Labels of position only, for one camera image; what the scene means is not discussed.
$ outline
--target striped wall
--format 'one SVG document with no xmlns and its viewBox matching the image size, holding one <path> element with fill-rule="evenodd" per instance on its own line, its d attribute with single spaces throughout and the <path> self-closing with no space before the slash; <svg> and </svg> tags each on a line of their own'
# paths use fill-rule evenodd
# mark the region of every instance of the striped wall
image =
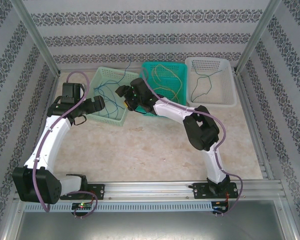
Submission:
<svg viewBox="0 0 300 240">
<path fill-rule="evenodd" d="M 276 179 L 300 232 L 300 1 L 283 0 L 242 72 Z"/>
<path fill-rule="evenodd" d="M 207 56 L 234 66 L 269 0 L 25 0 L 61 70 Z"/>
<path fill-rule="evenodd" d="M 10 1 L 0 0 L 0 226 L 15 192 L 12 171 L 34 148 L 54 78 Z"/>
</svg>

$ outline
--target black mounting bracket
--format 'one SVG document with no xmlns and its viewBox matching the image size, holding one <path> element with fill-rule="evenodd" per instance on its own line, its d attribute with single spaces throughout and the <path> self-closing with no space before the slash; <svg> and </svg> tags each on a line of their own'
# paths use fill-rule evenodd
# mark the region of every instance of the black mounting bracket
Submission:
<svg viewBox="0 0 300 240">
<path fill-rule="evenodd" d="M 92 192 L 96 195 L 98 200 L 103 200 L 105 196 L 105 185 L 104 184 L 92 184 L 88 183 L 85 189 L 86 192 Z M 60 197 L 61 200 L 91 200 L 90 194 L 69 194 Z"/>
<path fill-rule="evenodd" d="M 237 184 L 234 182 L 228 183 L 224 190 L 218 194 L 211 192 L 208 182 L 195 182 L 188 187 L 193 189 L 194 199 L 223 199 L 226 198 L 227 193 L 229 199 L 236 199 L 238 197 Z"/>
</svg>

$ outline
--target marble floor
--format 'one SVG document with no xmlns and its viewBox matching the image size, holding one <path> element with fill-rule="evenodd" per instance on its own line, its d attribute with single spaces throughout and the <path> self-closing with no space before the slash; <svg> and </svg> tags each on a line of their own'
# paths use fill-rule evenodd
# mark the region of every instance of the marble floor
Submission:
<svg viewBox="0 0 300 240">
<path fill-rule="evenodd" d="M 94 74 L 87 72 L 90 80 Z M 67 76 L 68 73 L 61 73 L 56 96 L 61 94 Z M 70 81 L 85 82 L 79 74 L 71 76 Z M 235 107 L 209 111 L 223 122 L 227 131 L 220 147 L 224 169 L 243 179 L 262 179 L 239 99 Z M 207 178 L 201 152 L 191 146 L 183 125 L 136 112 L 128 112 L 122 127 L 93 120 L 72 126 L 61 144 L 54 173 L 85 174 L 90 182 Z"/>
</svg>

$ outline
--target enclosure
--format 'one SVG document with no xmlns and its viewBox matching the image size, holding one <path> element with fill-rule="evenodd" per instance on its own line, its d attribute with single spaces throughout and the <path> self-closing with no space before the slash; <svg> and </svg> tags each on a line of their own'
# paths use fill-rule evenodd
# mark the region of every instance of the enclosure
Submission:
<svg viewBox="0 0 300 240">
<path fill-rule="evenodd" d="M 72 126 L 54 166 L 104 184 L 96 213 L 79 220 L 69 213 L 75 200 L 50 213 L 20 201 L 12 172 L 31 156 L 70 72 L 98 90 L 107 71 L 130 82 L 145 62 L 188 71 L 201 57 L 228 60 L 233 75 L 232 104 L 206 105 L 226 128 L 224 169 L 243 178 L 229 215 L 212 215 L 212 200 L 188 187 L 205 183 L 207 168 L 182 124 L 118 106 L 115 121 L 103 112 Z M 186 70 L 178 101 L 192 106 Z M 33 238 L 300 239 L 300 0 L 0 0 L 0 239 Z"/>
</svg>

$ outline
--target patterned wallpaper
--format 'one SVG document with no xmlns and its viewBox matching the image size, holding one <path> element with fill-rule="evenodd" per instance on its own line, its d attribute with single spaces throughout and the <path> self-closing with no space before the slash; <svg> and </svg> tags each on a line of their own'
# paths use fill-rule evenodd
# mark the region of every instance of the patterned wallpaper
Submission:
<svg viewBox="0 0 300 240">
<path fill-rule="evenodd" d="M 61 70 L 193 56 L 226 58 L 234 66 L 268 2 L 24 1 Z"/>
<path fill-rule="evenodd" d="M 35 147 L 54 78 L 9 0 L 0 0 L 0 226 L 15 192 L 12 171 Z"/>
<path fill-rule="evenodd" d="M 242 72 L 274 176 L 300 232 L 300 0 L 284 0 Z"/>
</svg>

